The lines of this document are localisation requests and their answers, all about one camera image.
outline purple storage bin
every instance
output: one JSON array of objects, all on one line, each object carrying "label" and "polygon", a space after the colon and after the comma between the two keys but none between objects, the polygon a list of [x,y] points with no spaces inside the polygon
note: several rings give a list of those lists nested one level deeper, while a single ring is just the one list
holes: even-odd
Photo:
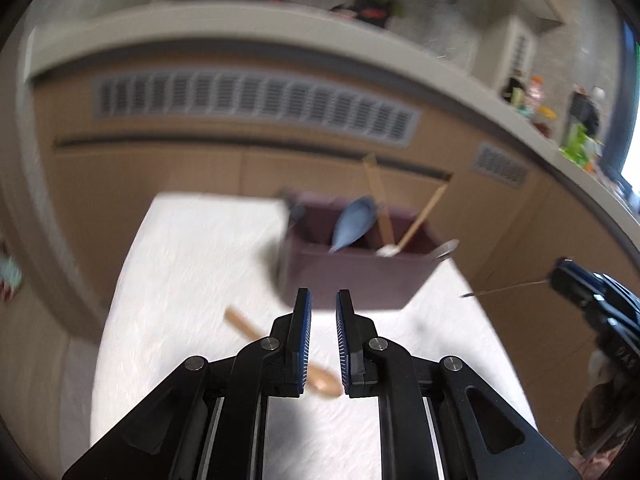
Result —
[{"label": "purple storage bin", "polygon": [[[310,289],[314,308],[331,310],[338,290],[348,288],[357,310],[399,310],[447,258],[428,256],[442,244],[428,224],[392,258],[376,256],[382,247],[377,225],[352,246],[329,253],[335,223],[351,200],[309,192],[295,200],[305,205],[306,213],[299,222],[289,220],[278,278],[282,299],[291,307],[300,287]],[[400,208],[389,208],[389,213],[398,243],[417,213]]]}]

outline ventilation grille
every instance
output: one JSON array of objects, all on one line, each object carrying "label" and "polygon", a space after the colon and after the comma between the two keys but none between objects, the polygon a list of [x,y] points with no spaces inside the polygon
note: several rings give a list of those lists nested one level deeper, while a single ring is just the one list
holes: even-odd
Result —
[{"label": "ventilation grille", "polygon": [[175,70],[94,82],[100,118],[212,115],[285,121],[406,146],[420,111],[357,88],[291,73]]},{"label": "ventilation grille", "polygon": [[488,142],[481,142],[478,146],[473,169],[513,187],[522,186],[529,173],[527,166]]}]

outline tabletop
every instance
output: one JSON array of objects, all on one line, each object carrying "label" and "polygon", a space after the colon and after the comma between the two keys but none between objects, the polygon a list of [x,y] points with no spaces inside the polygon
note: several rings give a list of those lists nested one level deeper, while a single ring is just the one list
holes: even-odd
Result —
[{"label": "tabletop", "polygon": [[[91,442],[99,440],[191,355],[209,361],[248,342],[223,319],[230,304],[267,334],[290,312],[274,285],[288,213],[283,202],[204,194],[160,194],[122,267],[95,373]],[[399,311],[367,312],[378,333],[415,356],[466,361],[530,424],[515,371],[453,260],[440,264]],[[340,376],[335,313],[314,310],[310,361]],[[375,398],[272,398],[265,480],[379,479]]]}]

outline white countertop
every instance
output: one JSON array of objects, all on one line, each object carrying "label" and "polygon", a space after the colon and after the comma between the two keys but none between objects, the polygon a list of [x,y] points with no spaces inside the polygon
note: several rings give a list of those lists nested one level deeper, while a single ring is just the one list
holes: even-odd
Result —
[{"label": "white countertop", "polygon": [[[290,312],[271,269],[287,211],[273,199],[162,194],[152,203],[123,266],[95,373],[95,443],[180,362],[218,360],[247,344],[223,320],[234,304],[265,333]],[[534,419],[491,323],[452,260],[404,309],[359,313],[381,336],[438,361],[460,356],[526,420]],[[313,311],[310,360],[340,376],[335,313]],[[377,399],[270,399],[264,477],[380,478]]]},{"label": "white countertop", "polygon": [[309,48],[365,62],[433,88],[489,118],[575,182],[640,251],[638,220],[484,85],[416,43],[324,10],[258,0],[183,0],[133,7],[87,22],[47,25],[36,28],[28,39],[24,78],[121,46],[185,38]]}]

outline wooden spoon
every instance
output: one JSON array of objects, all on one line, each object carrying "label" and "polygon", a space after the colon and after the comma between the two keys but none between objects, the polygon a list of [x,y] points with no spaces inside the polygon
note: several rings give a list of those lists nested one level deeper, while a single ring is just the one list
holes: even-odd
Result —
[{"label": "wooden spoon", "polygon": [[[247,318],[240,314],[240,311],[233,306],[226,308],[225,319],[243,333],[247,339],[255,341],[264,337],[249,323]],[[344,391],[342,383],[332,372],[314,363],[307,365],[306,386],[309,386],[313,391],[326,397],[340,397]]]}]

